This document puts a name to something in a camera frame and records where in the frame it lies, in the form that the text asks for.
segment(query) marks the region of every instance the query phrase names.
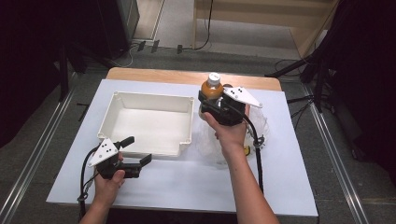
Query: box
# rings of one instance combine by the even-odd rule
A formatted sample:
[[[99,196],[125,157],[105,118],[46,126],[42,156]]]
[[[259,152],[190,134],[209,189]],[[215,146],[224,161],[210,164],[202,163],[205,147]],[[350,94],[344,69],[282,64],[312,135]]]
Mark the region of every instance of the box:
[[[98,133],[113,142],[134,136],[121,151],[176,157],[191,143],[193,97],[114,92]]]

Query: human hand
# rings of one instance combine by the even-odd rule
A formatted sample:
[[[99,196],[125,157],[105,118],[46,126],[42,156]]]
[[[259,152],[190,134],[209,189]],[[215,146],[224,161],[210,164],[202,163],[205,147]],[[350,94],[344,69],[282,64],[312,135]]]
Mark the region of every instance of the human hand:
[[[246,106],[246,115],[249,114],[249,105]],[[247,133],[247,123],[243,120],[242,123],[234,126],[224,126],[219,124],[210,113],[205,112],[205,121],[212,127],[216,133],[216,137],[221,144],[221,151],[224,158],[229,161],[233,157],[246,157],[244,152],[245,135]]]
[[[119,161],[122,161],[122,154],[119,153]],[[111,179],[103,179],[100,175],[95,178],[95,197],[93,203],[110,207],[116,200],[119,188],[125,182],[125,171],[118,170]]]

